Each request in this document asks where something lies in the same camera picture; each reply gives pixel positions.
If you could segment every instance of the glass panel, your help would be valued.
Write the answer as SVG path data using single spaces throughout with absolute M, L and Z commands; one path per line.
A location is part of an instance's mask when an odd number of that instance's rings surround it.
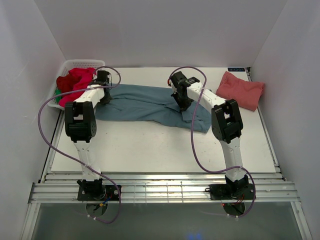
M 111 203 L 103 219 L 118 209 Z M 290 202 L 257 202 L 240 219 L 220 203 L 122 204 L 116 222 L 87 218 L 85 203 L 41 204 L 33 240 L 277 240 L 302 239 Z

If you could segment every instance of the plastic basket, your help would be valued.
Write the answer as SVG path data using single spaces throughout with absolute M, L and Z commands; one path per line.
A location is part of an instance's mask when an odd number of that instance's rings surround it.
M 56 80 L 58 77 L 64 77 L 68 74 L 69 70 L 74 68 L 80 68 L 80 69 L 86 69 L 86 68 L 98 68 L 101 66 L 104 66 L 105 62 L 101 60 L 91 60 L 91 59 L 73 59 L 73 60 L 67 60 L 64 62 L 64 64 L 61 66 L 58 74 L 56 75 L 56 78 L 54 80 L 54 83 L 50 89 L 48 98 L 51 98 L 56 95 L 56 89 L 57 89 L 57 83 Z M 61 110 L 64 110 L 64 107 L 60 106 L 56 99 L 51 100 L 48 102 L 48 106 L 53 108 L 58 108 Z

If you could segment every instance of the white wall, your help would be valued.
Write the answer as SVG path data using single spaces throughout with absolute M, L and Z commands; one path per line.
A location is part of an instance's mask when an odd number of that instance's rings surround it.
M 252 67 L 281 170 L 293 180 L 320 239 L 320 2 L 288 0 Z
M 64 56 L 33 0 L 0 1 L 0 238 L 19 239 L 48 147 L 37 113 Z M 52 136 L 57 112 L 43 113 Z
M 251 66 L 287 0 L 35 0 L 67 59 Z

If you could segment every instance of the blue cloth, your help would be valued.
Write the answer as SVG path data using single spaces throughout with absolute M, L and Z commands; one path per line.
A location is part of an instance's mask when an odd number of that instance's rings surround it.
M 120 84 L 110 90 L 113 99 L 109 104 L 98 104 L 95 117 L 109 121 L 155 121 L 169 127 L 190 129 L 196 103 L 181 112 L 171 94 L 171 88 Z M 211 114 L 199 105 L 194 130 L 206 133 L 210 126 Z

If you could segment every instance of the pink towel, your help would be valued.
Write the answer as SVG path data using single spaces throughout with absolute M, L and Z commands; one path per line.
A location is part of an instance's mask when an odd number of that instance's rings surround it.
M 244 81 L 226 71 L 215 94 L 227 100 L 235 99 L 240 107 L 255 111 L 264 88 L 263 82 Z
M 81 78 L 81 80 L 76 83 L 73 86 L 73 91 L 74 90 L 79 90 L 79 89 L 85 89 L 88 87 L 89 83 L 92 81 L 92 74 L 94 73 L 95 69 L 92 67 L 89 68 L 73 68 L 69 71 L 69 74 L 72 75 L 75 78 Z M 65 95 L 60 101 L 59 105 L 61 107 L 65 107 L 67 102 L 73 102 L 77 98 L 79 98 L 84 91 L 76 92 L 76 93 L 71 93 L 68 95 Z

